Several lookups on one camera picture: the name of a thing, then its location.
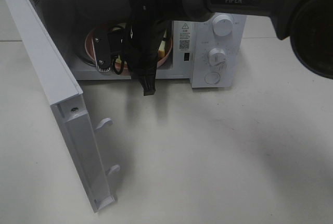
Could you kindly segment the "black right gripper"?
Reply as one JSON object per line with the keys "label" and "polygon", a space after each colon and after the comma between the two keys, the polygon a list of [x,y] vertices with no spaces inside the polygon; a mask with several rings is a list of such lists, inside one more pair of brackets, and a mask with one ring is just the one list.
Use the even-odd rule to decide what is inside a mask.
{"label": "black right gripper", "polygon": [[131,13],[124,35],[124,58],[143,95],[156,91],[158,50],[170,21],[186,17],[182,0],[129,0]]}

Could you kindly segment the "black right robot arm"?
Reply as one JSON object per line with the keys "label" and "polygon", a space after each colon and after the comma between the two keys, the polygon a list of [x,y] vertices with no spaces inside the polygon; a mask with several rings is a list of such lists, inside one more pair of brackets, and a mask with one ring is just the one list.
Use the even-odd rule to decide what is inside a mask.
{"label": "black right robot arm", "polygon": [[269,17],[278,39],[290,38],[299,62],[332,78],[332,0],[129,0],[122,57],[145,95],[155,93],[158,48],[172,20],[204,22],[214,13]]}

